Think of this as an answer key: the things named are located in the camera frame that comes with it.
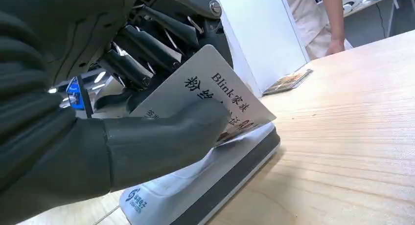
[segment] blue object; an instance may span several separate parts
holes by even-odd
[[[70,105],[75,110],[85,110],[84,100],[81,95],[81,88],[79,87],[78,79],[76,77],[71,80],[66,93],[68,95]]]

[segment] robotic hand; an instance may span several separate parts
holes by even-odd
[[[0,0],[1,223],[200,160],[228,122],[220,103],[156,120],[83,120],[47,89],[98,64],[135,95],[151,93],[205,44],[231,64],[220,14],[215,0]],[[152,71],[147,83],[138,65]]]

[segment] white pillar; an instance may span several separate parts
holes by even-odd
[[[218,0],[234,70],[260,97],[309,61],[286,0]]]

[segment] metal bolt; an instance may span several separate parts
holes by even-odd
[[[215,16],[220,16],[222,14],[222,8],[220,6],[220,4],[217,1],[211,1],[210,4],[210,11],[215,15]]]
[[[145,85],[146,87],[150,84],[150,78],[145,76],[142,80],[143,85]]]
[[[174,62],[173,63],[173,68],[174,69],[178,69],[181,66],[181,64],[179,62]]]

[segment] wood grain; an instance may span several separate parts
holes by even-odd
[[[116,191],[103,197],[60,206],[19,225],[93,225],[118,206],[121,193]]]
[[[281,157],[210,225],[414,224],[415,32],[312,61],[266,96]]]

